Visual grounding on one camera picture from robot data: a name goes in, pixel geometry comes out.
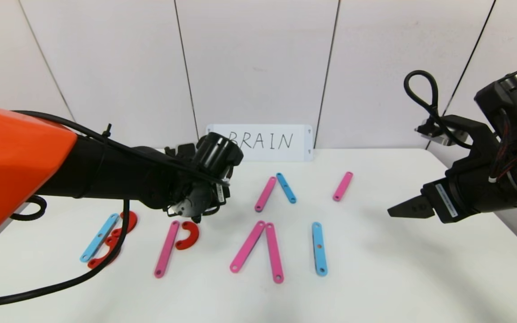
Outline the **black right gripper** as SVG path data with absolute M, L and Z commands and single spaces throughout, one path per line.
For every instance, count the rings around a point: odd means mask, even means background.
M 394 218 L 427 219 L 435 215 L 443 223 L 457 223 L 472 215 L 513 208 L 513 179 L 510 173 L 489 182 L 488 162 L 458 160 L 445 176 L 423 186 L 416 196 L 387 211 Z

